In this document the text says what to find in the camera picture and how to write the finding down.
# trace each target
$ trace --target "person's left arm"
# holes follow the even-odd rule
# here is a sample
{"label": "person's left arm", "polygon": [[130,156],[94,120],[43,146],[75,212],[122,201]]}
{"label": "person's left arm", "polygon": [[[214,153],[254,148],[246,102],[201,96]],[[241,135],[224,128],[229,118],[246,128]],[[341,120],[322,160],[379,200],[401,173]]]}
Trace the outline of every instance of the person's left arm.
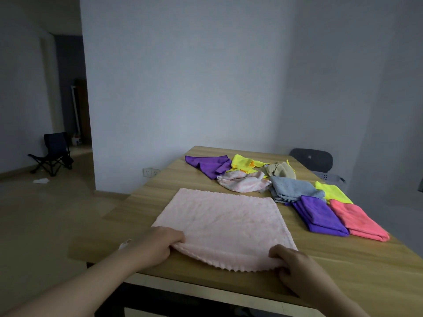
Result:
{"label": "person's left arm", "polygon": [[165,261],[170,254],[169,246],[184,241],[181,231],[151,228],[86,272],[50,288],[3,317],[90,316],[126,278]]}

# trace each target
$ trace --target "purple towel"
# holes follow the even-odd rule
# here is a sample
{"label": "purple towel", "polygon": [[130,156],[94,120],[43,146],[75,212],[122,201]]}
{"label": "purple towel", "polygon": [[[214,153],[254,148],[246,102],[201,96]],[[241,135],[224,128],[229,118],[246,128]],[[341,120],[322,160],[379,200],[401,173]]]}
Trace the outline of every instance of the purple towel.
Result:
{"label": "purple towel", "polygon": [[311,232],[348,236],[348,230],[333,213],[325,201],[310,196],[301,196],[292,204]]}
{"label": "purple towel", "polygon": [[199,168],[210,179],[216,179],[217,176],[223,175],[232,168],[232,161],[227,155],[220,157],[190,157],[186,155],[185,161],[187,164]]}

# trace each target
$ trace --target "floor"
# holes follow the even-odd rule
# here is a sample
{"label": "floor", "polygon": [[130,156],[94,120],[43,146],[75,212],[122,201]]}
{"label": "floor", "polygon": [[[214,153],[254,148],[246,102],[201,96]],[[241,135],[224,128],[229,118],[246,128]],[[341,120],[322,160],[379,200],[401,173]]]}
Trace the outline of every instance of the floor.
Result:
{"label": "floor", "polygon": [[[76,148],[73,170],[45,171],[0,181],[0,314],[85,270],[67,247],[85,227],[111,211],[119,199],[93,195],[92,150]],[[47,184],[34,179],[48,178]],[[129,310],[127,317],[154,316]]]}

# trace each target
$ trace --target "chair backrest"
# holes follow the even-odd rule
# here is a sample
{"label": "chair backrest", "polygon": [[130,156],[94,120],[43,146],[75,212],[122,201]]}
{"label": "chair backrest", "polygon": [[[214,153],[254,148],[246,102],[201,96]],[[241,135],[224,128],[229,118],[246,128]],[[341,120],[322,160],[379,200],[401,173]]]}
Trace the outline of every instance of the chair backrest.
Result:
{"label": "chair backrest", "polygon": [[292,149],[289,155],[297,159],[308,170],[328,172],[332,169],[333,157],[329,152],[314,149]]}
{"label": "chair backrest", "polygon": [[49,150],[48,154],[50,156],[60,157],[69,152],[66,132],[45,134],[44,143]]}

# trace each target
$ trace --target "person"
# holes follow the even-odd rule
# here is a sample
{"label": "person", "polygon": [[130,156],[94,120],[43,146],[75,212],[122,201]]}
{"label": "person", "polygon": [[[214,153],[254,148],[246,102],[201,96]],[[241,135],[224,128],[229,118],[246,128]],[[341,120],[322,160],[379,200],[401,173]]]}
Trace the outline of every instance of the person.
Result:
{"label": "person", "polygon": [[[151,228],[86,272],[50,288],[3,317],[90,316],[130,275],[165,261],[171,253],[170,245],[176,242],[185,242],[183,232]],[[269,256],[280,257],[288,265],[279,272],[281,282],[326,317],[368,317],[306,254],[275,245]]]}

